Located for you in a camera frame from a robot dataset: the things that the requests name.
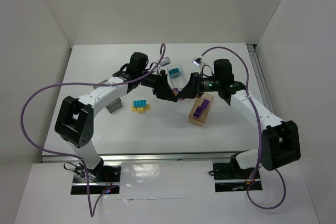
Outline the yellow lego pieces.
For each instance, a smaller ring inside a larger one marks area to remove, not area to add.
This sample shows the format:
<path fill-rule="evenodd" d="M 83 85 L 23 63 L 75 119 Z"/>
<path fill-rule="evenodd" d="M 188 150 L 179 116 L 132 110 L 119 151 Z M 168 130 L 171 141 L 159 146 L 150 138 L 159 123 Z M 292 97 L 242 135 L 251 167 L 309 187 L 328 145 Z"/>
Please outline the yellow lego pieces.
<path fill-rule="evenodd" d="M 131 106 L 131 111 L 132 112 L 138 112 L 138 113 L 145 113 L 146 111 L 148 111 L 150 109 L 151 109 L 150 104 L 147 104 L 145 107 L 139 107 L 139 108 L 136 108 L 133 105 Z"/>

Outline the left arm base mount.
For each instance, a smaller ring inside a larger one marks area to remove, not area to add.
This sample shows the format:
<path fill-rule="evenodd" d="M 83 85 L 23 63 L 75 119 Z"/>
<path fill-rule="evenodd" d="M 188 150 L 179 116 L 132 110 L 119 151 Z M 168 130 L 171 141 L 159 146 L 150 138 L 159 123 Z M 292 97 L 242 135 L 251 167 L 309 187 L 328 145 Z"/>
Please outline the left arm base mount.
<path fill-rule="evenodd" d="M 72 172 L 71 195 L 86 195 L 87 194 L 87 177 L 83 165 L 80 163 L 65 162 L 63 168 Z M 108 169 L 102 175 L 93 175 L 89 172 L 89 191 L 90 194 L 99 195 L 106 190 L 107 195 L 119 194 L 120 192 L 120 176 L 121 165 L 108 165 Z"/>

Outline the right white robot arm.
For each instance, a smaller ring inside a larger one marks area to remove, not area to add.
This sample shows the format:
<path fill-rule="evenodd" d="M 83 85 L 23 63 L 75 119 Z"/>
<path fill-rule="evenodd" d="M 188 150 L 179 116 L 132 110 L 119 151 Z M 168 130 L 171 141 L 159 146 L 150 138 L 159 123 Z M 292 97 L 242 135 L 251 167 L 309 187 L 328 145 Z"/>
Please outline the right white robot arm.
<path fill-rule="evenodd" d="M 235 156 L 240 169 L 263 167 L 275 170 L 301 157 L 298 127 L 271 113 L 252 96 L 246 85 L 235 81 L 232 64 L 227 59 L 214 61 L 214 74 L 206 77 L 191 73 L 179 99 L 200 98 L 205 92 L 217 92 L 228 105 L 239 111 L 258 130 L 258 148 Z"/>

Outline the purple lego brick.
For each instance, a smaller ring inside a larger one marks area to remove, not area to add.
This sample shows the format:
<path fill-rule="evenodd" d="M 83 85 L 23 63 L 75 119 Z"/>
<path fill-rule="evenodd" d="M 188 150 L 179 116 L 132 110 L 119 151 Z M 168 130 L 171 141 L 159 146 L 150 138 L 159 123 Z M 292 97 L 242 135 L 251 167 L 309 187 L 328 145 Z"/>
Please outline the purple lego brick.
<path fill-rule="evenodd" d="M 210 101 L 207 100 L 207 99 L 204 99 L 203 102 L 202 102 L 201 105 L 200 105 L 200 108 L 201 108 L 202 110 L 205 110 L 205 109 L 207 109 L 207 107 L 209 106 L 209 104 L 210 104 Z"/>

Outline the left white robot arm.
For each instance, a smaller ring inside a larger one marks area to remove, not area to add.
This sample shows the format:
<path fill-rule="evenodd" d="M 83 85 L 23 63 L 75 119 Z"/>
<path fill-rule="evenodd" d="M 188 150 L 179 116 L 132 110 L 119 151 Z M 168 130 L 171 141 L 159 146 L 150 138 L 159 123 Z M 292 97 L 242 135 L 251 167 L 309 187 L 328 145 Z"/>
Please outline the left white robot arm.
<path fill-rule="evenodd" d="M 103 173 L 103 160 L 91 141 L 94 132 L 94 118 L 111 102 L 121 98 L 138 85 L 153 89 L 158 99 L 176 102 L 177 97 L 170 88 L 164 71 L 152 74 L 145 70 L 148 56 L 135 52 L 130 62 L 103 84 L 90 93 L 78 98 L 63 99 L 55 124 L 55 131 L 68 142 L 80 162 L 94 175 Z"/>

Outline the purple rounded printed lego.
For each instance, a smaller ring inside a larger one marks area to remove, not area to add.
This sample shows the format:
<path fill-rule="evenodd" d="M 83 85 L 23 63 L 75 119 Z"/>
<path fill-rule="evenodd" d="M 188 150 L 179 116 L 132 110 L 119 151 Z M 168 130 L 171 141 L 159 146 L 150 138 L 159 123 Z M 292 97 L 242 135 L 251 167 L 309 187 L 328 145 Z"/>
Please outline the purple rounded printed lego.
<path fill-rule="evenodd" d="M 184 98 L 179 98 L 178 96 L 178 94 L 180 93 L 180 90 L 178 89 L 178 88 L 173 88 L 173 93 L 175 94 L 175 96 L 177 97 L 177 99 L 179 100 L 179 101 L 183 101 L 184 100 Z"/>

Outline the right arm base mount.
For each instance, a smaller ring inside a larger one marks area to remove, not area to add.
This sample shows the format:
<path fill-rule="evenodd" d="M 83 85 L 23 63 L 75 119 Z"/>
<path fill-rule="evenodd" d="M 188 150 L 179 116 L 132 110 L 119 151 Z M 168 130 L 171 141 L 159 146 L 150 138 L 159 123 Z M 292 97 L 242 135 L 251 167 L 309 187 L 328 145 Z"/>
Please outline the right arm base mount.
<path fill-rule="evenodd" d="M 214 163 L 213 169 L 208 172 L 214 179 L 215 192 L 238 192 L 250 190 L 262 190 L 260 174 L 257 173 L 254 179 L 249 179 L 254 169 L 240 169 L 229 163 Z"/>

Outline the purple curved lego piece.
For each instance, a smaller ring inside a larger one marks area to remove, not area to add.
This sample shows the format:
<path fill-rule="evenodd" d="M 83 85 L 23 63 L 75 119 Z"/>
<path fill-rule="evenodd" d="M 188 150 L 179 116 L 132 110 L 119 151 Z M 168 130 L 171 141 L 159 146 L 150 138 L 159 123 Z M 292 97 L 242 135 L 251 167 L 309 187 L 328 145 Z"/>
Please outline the purple curved lego piece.
<path fill-rule="evenodd" d="M 195 117 L 195 118 L 200 118 L 200 116 L 202 115 L 203 111 L 204 111 L 204 110 L 202 110 L 202 109 L 200 108 L 200 106 L 198 106 L 198 107 L 195 109 L 194 113 L 193 113 L 193 117 Z"/>

